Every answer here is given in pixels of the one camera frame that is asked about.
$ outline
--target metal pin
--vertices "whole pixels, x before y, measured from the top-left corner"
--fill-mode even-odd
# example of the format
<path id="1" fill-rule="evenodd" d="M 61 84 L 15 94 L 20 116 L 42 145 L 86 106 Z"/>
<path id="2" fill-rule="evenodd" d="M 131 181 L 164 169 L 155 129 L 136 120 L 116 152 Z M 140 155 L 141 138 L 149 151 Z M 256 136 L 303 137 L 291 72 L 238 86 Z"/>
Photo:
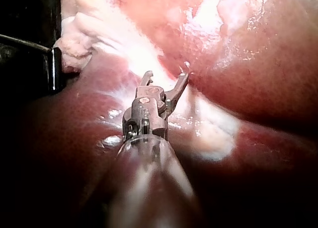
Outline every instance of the metal pin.
<path id="1" fill-rule="evenodd" d="M 141 133 L 147 135 L 150 133 L 150 121 L 148 118 L 141 119 Z"/>
<path id="2" fill-rule="evenodd" d="M 33 49 L 33 50 L 40 51 L 40 52 L 46 53 L 46 54 L 51 52 L 51 49 L 48 47 L 42 46 L 42 45 L 37 44 L 37 43 L 29 42 L 26 40 L 22 40 L 19 38 L 6 36 L 3 34 L 0 34 L 0 42 L 4 43 L 6 45 L 16 47 L 16 48 L 24 47 L 26 49 Z"/>

